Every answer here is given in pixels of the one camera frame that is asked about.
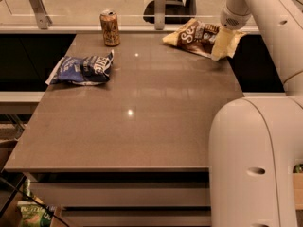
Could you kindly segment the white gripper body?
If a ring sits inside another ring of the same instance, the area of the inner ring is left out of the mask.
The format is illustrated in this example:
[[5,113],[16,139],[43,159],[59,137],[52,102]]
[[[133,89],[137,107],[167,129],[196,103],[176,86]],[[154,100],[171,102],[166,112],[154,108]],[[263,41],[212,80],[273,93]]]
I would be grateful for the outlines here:
[[244,27],[251,17],[250,9],[242,11],[232,11],[228,6],[224,6],[221,11],[220,21],[223,27],[237,30]]

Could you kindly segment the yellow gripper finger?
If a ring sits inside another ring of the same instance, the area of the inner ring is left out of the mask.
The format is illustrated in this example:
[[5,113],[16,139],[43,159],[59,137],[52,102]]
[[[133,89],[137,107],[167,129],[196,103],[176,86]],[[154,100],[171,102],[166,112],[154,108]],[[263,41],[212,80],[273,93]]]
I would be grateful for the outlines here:
[[233,58],[240,39],[243,36],[244,33],[241,31],[221,27],[212,47],[211,59],[213,61],[219,61],[226,57]]

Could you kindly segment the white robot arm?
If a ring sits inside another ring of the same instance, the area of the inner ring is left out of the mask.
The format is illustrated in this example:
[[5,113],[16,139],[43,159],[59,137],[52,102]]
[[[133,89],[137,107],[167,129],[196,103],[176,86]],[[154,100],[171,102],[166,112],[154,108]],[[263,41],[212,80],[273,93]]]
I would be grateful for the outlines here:
[[222,25],[253,18],[282,96],[224,105],[209,135],[212,227],[297,227],[293,169],[303,156],[303,16],[292,0],[227,0]]

